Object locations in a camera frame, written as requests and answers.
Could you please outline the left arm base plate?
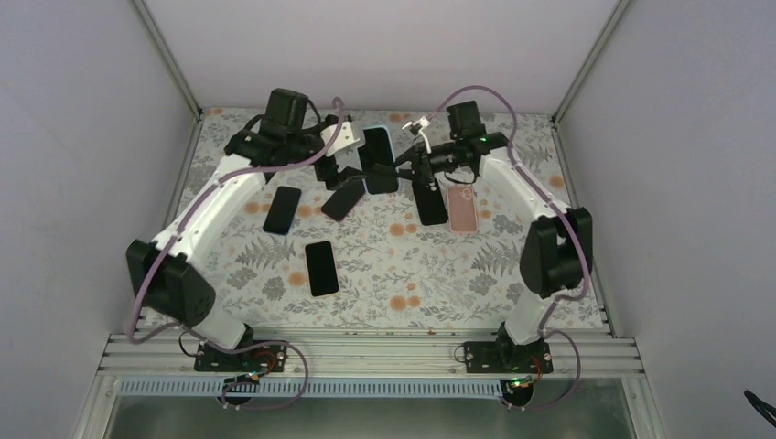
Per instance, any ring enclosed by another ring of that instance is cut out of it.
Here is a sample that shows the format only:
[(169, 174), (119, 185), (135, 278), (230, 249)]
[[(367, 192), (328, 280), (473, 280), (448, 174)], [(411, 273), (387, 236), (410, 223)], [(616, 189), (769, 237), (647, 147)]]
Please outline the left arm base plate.
[(286, 347), (272, 345), (241, 354), (226, 354), (210, 345), (198, 348), (193, 369), (197, 372), (265, 373), (282, 372)]

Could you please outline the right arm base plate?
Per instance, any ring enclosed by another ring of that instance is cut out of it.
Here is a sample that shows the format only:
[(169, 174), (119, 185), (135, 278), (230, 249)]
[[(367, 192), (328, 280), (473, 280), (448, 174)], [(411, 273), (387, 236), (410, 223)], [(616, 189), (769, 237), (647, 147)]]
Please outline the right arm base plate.
[(468, 341), (463, 360), (470, 374), (552, 373), (553, 356), (549, 344), (539, 339), (528, 345), (506, 341)]

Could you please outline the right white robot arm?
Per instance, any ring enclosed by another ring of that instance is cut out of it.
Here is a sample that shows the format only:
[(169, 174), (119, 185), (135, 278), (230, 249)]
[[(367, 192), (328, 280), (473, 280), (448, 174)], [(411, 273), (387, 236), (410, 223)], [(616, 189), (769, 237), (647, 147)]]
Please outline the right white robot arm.
[(502, 322), (495, 349), (498, 365), (517, 372), (529, 363), (528, 345), (546, 339), (548, 321), (562, 302), (578, 302), (591, 286), (593, 263), (592, 215), (572, 208), (555, 197), (519, 160), (513, 136), (490, 132), (474, 101), (447, 107), (449, 139), (432, 145), (426, 135), (432, 118), (422, 116), (404, 124), (415, 143), (395, 159), (398, 172), (419, 187), (436, 186), (438, 174), (461, 167), (471, 170), (505, 200), (514, 204), (518, 217), (529, 220), (519, 270), (529, 294), (522, 295)]

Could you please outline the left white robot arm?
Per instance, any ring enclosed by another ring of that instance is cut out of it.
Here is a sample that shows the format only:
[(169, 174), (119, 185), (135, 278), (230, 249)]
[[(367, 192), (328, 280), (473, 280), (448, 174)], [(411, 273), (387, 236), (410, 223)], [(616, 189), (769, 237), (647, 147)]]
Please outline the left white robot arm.
[(315, 104), (288, 89), (271, 92), (264, 112), (254, 116), (224, 147), (207, 183), (176, 218), (148, 242), (135, 240), (126, 250), (135, 293), (125, 334), (135, 345), (179, 326), (218, 350), (233, 370), (254, 358), (249, 327), (216, 303), (201, 274), (213, 245), (243, 205), (277, 175), (312, 166), (342, 149), (361, 145), (350, 128), (344, 101), (332, 100), (334, 112), (318, 115), (306, 127)]

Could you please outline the black phone case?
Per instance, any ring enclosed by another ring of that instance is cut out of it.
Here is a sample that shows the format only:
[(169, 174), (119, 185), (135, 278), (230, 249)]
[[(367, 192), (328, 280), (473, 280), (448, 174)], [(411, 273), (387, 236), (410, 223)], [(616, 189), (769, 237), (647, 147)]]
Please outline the black phone case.
[(446, 224), (449, 220), (441, 188), (436, 179), (430, 184), (412, 182), (413, 195), (419, 216), (424, 226)]

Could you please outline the pink phone case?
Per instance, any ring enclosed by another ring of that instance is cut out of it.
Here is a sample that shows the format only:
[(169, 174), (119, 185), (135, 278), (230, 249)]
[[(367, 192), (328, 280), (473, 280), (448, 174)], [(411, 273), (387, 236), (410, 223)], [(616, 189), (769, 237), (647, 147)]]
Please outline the pink phone case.
[(469, 186), (447, 188), (449, 228), (454, 233), (473, 234), (479, 229), (475, 193)]

